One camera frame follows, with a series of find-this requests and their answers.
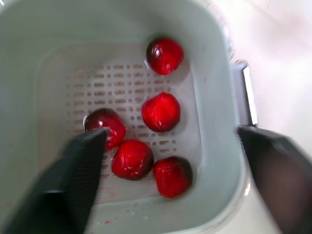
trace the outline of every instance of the red fruit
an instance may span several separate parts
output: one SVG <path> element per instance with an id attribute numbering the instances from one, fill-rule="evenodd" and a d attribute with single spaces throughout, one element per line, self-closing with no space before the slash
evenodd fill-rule
<path id="1" fill-rule="evenodd" d="M 150 67 L 156 73 L 167 75 L 178 68 L 184 54 L 177 42 L 169 38 L 160 38 L 149 44 L 146 57 Z"/>
<path id="2" fill-rule="evenodd" d="M 155 132 L 167 132 L 180 121 L 181 108 L 177 99 L 168 93 L 160 93 L 142 105 L 142 119 Z"/>
<path id="3" fill-rule="evenodd" d="M 193 172 L 188 160 L 171 156 L 157 161 L 153 167 L 159 193 L 175 198 L 186 192 L 192 185 Z"/>
<path id="4" fill-rule="evenodd" d="M 125 140 L 113 157 L 112 172 L 124 179 L 139 180 L 151 171 L 153 164 L 153 152 L 145 143 Z"/>
<path id="5" fill-rule="evenodd" d="M 109 134 L 106 139 L 105 150 L 111 150 L 118 146 L 126 136 L 126 128 L 121 122 L 119 116 L 112 109 L 99 109 L 92 112 L 84 123 L 86 132 L 109 127 Z"/>

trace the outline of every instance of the white plastic container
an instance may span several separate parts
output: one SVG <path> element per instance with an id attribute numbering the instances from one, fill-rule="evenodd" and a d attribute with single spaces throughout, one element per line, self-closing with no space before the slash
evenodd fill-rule
<path id="1" fill-rule="evenodd" d="M 157 34 L 183 47 L 177 71 L 159 77 L 144 63 Z M 240 203 L 246 169 L 229 53 L 216 20 L 195 0 L 22 0 L 0 15 L 0 222 L 64 143 L 83 131 L 88 112 L 113 108 L 128 138 L 147 142 L 156 159 L 186 157 L 195 173 L 186 195 L 159 196 L 149 175 L 116 178 L 105 154 L 87 233 L 213 232 Z M 149 131 L 142 102 L 171 92 L 179 125 Z"/>

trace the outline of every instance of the plastic basket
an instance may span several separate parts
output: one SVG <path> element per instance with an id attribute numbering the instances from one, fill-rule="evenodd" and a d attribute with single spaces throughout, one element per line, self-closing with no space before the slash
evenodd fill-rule
<path id="1" fill-rule="evenodd" d="M 87 233 L 205 233 L 242 196 L 245 162 L 235 135 L 229 53 L 217 21 L 200 1 L 23 0 L 0 20 L 0 221 L 83 118 L 113 108 L 127 138 L 150 145 L 156 159 L 179 155 L 195 172 L 184 196 L 159 196 L 152 175 L 112 175 L 105 154 Z M 160 77 L 144 63 L 147 43 L 169 35 L 185 52 L 179 69 Z M 182 107 L 181 122 L 157 134 L 141 120 L 145 99 L 166 91 Z"/>

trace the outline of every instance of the red cherry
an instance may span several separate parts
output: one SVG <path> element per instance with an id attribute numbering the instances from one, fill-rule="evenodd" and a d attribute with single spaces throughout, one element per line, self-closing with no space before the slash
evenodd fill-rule
<path id="1" fill-rule="evenodd" d="M 151 171 L 153 163 L 153 152 L 145 143 L 125 140 L 113 157 L 112 172 L 120 178 L 139 180 Z"/>
<path id="2" fill-rule="evenodd" d="M 168 93 L 160 93 L 142 105 L 142 119 L 155 132 L 167 132 L 180 121 L 181 108 L 177 99 Z"/>
<path id="3" fill-rule="evenodd" d="M 98 109 L 92 112 L 84 123 L 86 132 L 103 127 L 110 128 L 105 146 L 107 151 L 118 146 L 126 136 L 125 126 L 112 109 Z"/>
<path id="4" fill-rule="evenodd" d="M 167 75 L 178 68 L 184 54 L 177 42 L 169 38 L 160 38 L 149 44 L 146 57 L 150 67 L 156 73 Z"/>
<path id="5" fill-rule="evenodd" d="M 192 185 L 193 172 L 188 160 L 171 156 L 157 161 L 153 167 L 159 193 L 175 198 L 186 192 Z"/>

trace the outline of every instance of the white surface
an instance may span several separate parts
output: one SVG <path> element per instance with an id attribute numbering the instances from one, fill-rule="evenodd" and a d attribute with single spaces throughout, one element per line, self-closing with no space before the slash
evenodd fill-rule
<path id="1" fill-rule="evenodd" d="M 227 21 L 234 60 L 251 67 L 259 126 L 293 138 L 312 155 L 312 1 L 212 0 Z M 218 234 L 279 233 L 254 187 Z"/>

